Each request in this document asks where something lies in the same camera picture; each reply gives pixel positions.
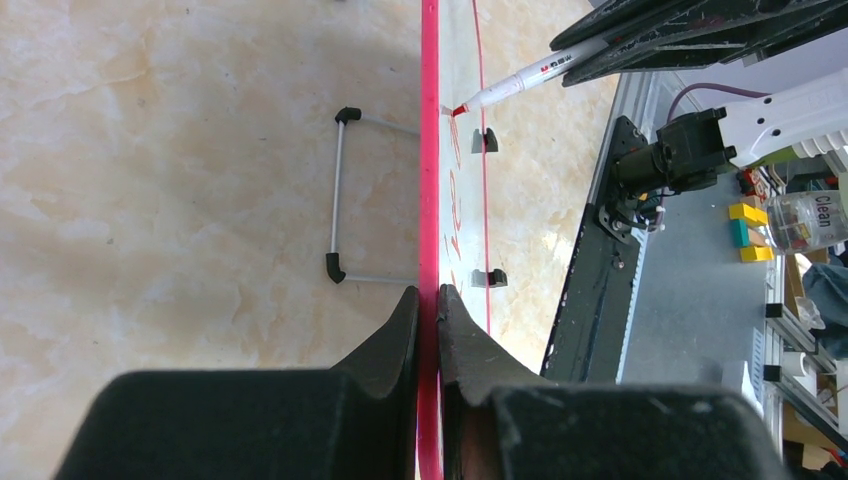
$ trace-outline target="plastic bottle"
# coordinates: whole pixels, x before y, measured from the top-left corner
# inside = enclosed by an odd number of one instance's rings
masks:
[[[848,217],[839,191],[779,195],[763,206],[775,253],[804,253],[848,240]]]

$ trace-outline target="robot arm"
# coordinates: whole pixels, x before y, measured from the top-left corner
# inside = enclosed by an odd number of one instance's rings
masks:
[[[724,109],[719,129],[737,167],[789,146],[800,158],[821,155],[848,144],[848,69]]]
[[[848,69],[768,97],[683,115],[657,131],[657,142],[619,158],[611,175],[617,200],[624,202],[664,187],[676,193],[709,187],[731,165],[745,168],[787,147],[804,158],[846,144]]]

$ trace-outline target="yellow block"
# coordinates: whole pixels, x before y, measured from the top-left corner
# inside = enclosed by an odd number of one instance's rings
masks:
[[[765,262],[774,258],[774,251],[769,247],[745,247],[739,249],[743,262]]]
[[[762,227],[768,224],[768,215],[759,208],[737,203],[728,208],[731,220],[744,220],[749,227]]]

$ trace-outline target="black plastic clip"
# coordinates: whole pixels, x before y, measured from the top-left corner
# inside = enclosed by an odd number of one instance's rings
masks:
[[[337,285],[342,283],[347,273],[342,271],[341,260],[338,253],[328,253],[326,256],[327,276]]]
[[[336,123],[344,123],[347,125],[349,120],[359,120],[362,118],[362,110],[354,107],[344,107],[336,114]]]
[[[471,140],[471,153],[483,153],[484,148],[486,153],[498,151],[498,138],[495,136],[494,130],[488,127],[485,135],[480,133],[480,129],[474,130],[474,137]]]
[[[766,365],[763,367],[763,380],[771,383],[780,381],[780,374],[782,373],[780,365]]]
[[[506,287],[509,285],[509,282],[507,281],[506,272],[500,268],[496,268],[489,273],[481,272],[480,270],[471,272],[471,285],[474,287],[488,286],[489,288],[497,288]]]
[[[767,303],[766,318],[781,318],[783,316],[782,303]]]

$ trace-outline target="red line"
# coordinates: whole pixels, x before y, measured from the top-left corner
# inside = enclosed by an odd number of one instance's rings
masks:
[[[418,244],[418,464],[441,480],[436,302],[439,296],[439,0],[421,2],[421,172]]]
[[[486,88],[483,80],[483,42],[480,40],[480,18],[477,15],[477,0],[471,0],[474,10],[474,30],[477,35],[477,60],[480,66],[480,89]],[[480,111],[480,131],[486,133],[486,111]],[[489,178],[486,169],[486,145],[483,145],[483,252],[486,256],[486,271],[489,269]],[[486,333],[492,334],[492,307],[489,286],[486,285]]]
[[[456,166],[462,168],[462,149],[459,148],[459,127],[456,126],[456,117],[450,117],[448,123],[451,127],[451,145],[453,146],[453,153],[456,155]]]

